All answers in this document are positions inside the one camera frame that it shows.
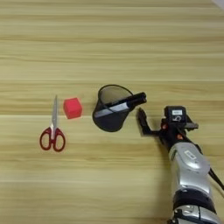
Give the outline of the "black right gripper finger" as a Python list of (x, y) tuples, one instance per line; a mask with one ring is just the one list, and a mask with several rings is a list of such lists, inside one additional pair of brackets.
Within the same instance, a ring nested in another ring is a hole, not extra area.
[(142, 129), (142, 133), (145, 136), (158, 137), (160, 134), (159, 130), (151, 130), (149, 124), (147, 123), (147, 115), (142, 108), (138, 109), (137, 120)]
[(189, 116), (186, 117), (186, 124), (185, 129), (186, 130), (195, 130), (199, 127), (199, 125), (191, 120)]

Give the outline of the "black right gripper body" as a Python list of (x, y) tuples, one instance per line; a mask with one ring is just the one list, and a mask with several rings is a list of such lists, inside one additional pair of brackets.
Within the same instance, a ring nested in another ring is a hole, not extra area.
[(161, 124), (159, 139), (168, 151), (177, 143), (190, 143), (191, 140), (187, 137), (185, 125), (170, 124), (164, 122)]

